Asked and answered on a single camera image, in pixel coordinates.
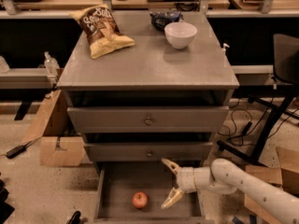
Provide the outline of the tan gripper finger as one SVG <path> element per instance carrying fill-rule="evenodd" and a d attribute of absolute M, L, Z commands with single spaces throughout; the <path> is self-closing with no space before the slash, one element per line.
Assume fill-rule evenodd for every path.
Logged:
<path fill-rule="evenodd" d="M 175 203 L 177 203 L 183 196 L 185 192 L 181 190 L 180 188 L 172 188 L 169 192 L 168 197 L 165 199 L 163 204 L 161 205 L 162 209 L 168 209 L 171 206 L 173 206 Z"/>
<path fill-rule="evenodd" d="M 173 161 L 170 161 L 169 159 L 166 159 L 166 158 L 162 158 L 162 163 L 167 166 L 169 168 L 169 170 L 174 174 L 174 175 L 177 175 L 179 170 L 180 170 L 180 167 L 178 164 L 176 164 L 175 162 Z"/>

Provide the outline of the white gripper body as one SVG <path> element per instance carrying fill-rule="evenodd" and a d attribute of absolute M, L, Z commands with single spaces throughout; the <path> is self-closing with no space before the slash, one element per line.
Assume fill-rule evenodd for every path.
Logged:
<path fill-rule="evenodd" d="M 185 193 L 208 188 L 214 183 L 209 167 L 182 167 L 177 173 L 178 187 Z"/>

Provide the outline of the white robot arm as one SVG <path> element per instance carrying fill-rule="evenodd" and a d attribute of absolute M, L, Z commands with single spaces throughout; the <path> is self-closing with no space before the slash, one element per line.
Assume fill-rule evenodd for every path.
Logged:
<path fill-rule="evenodd" d="M 232 194 L 237 189 L 249 196 L 281 224 L 299 224 L 299 199 L 250 175 L 226 159 L 216 159 L 209 167 L 180 167 L 169 159 L 162 163 L 176 176 L 177 188 L 172 188 L 162 204 L 170 208 L 186 193 L 206 189 L 218 194 Z"/>

